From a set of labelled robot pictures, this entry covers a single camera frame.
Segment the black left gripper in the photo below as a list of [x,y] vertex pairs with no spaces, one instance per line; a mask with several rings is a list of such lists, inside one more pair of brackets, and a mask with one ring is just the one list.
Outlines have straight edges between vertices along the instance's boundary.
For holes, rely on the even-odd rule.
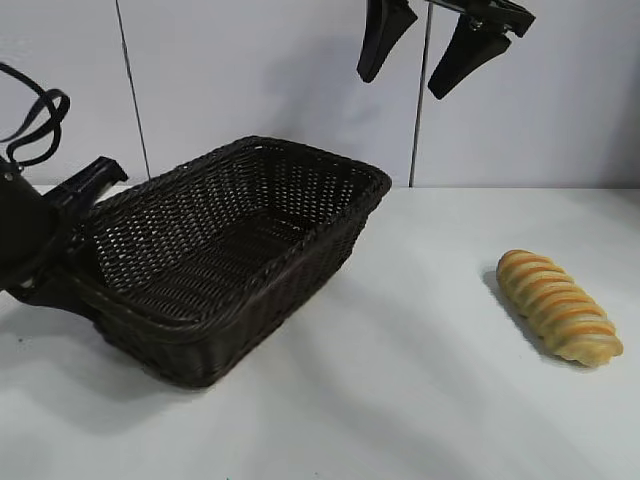
[[97,318],[66,272],[107,286],[89,217],[99,198],[128,175],[100,157],[45,194],[22,175],[1,176],[1,289],[19,301]]

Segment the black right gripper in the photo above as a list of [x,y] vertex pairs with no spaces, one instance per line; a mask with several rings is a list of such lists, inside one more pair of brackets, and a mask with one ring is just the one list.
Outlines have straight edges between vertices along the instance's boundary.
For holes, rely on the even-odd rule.
[[[525,7],[507,0],[433,0],[457,12],[451,41],[433,71],[428,89],[443,99],[461,81],[511,46],[506,32],[522,38],[535,21]],[[407,0],[368,0],[357,73],[365,83],[378,75],[391,50],[418,17]]]

